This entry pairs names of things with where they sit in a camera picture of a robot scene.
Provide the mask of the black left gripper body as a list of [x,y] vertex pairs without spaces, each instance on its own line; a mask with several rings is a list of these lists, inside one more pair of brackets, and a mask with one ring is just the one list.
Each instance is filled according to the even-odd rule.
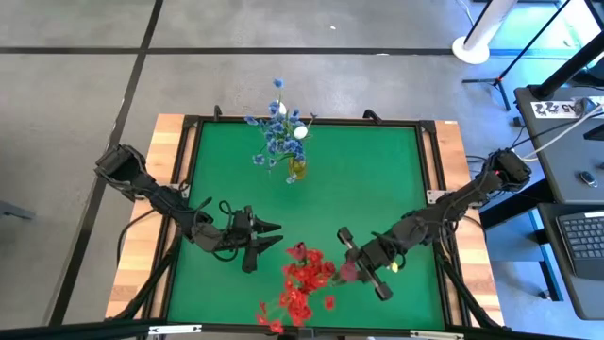
[[252,208],[245,206],[242,210],[237,210],[234,213],[228,237],[226,238],[231,250],[244,250],[242,271],[245,273],[252,273],[258,268],[258,242],[253,226],[254,216]]

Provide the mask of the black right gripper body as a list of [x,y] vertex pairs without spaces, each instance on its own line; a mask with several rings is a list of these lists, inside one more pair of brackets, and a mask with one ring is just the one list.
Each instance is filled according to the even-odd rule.
[[[371,284],[377,297],[381,301],[386,301],[393,296],[393,292],[389,285],[383,281],[377,271],[380,268],[390,266],[397,255],[397,248],[385,240],[383,236],[377,236],[374,240],[368,242],[364,246],[357,246],[353,240],[353,235],[346,227],[340,228],[337,231],[337,237],[340,242],[346,247],[345,263],[351,264],[355,271],[355,280],[357,281],[357,272],[359,270],[372,271],[375,273],[376,283]],[[354,261],[354,256],[362,254],[364,257],[364,267],[358,268]]]

